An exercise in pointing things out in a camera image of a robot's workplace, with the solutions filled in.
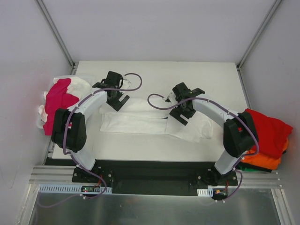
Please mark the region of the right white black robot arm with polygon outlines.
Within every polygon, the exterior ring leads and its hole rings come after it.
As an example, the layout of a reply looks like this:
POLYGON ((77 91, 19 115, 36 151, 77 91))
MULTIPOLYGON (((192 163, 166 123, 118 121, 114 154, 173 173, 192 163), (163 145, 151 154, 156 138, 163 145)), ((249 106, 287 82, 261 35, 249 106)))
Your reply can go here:
POLYGON ((258 146, 258 134, 250 113, 230 111, 212 100, 200 88, 189 89, 181 82, 172 89, 177 104, 169 113, 182 125, 188 124, 196 112, 200 112, 223 128, 224 151, 209 171, 201 175, 207 185, 222 185, 228 173, 254 146, 258 146))

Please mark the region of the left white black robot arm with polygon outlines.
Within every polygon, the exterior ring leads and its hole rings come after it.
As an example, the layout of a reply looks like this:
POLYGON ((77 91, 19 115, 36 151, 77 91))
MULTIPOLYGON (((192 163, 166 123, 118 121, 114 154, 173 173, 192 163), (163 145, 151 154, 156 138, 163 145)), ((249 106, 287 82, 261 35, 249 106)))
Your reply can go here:
POLYGON ((78 167, 85 168, 82 175, 88 182, 99 178, 99 170, 94 168, 96 160, 87 147, 86 122, 105 103, 117 112, 122 108, 129 100, 120 91, 124 81, 121 74, 109 71, 106 78, 93 86, 85 88, 80 84, 79 100, 66 109, 60 106, 55 112, 52 142, 70 155, 78 167))

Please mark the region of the white daisy print t-shirt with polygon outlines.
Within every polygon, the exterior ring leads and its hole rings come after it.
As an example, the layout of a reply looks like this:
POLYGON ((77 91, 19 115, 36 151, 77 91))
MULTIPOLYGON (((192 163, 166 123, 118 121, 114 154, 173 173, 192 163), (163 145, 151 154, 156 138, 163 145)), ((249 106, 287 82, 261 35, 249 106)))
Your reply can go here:
POLYGON ((102 132, 172 135, 193 143, 213 136, 213 121, 204 114, 197 112, 187 125, 182 125, 168 111, 151 107, 143 98, 130 98, 118 112, 104 105, 99 113, 102 132))

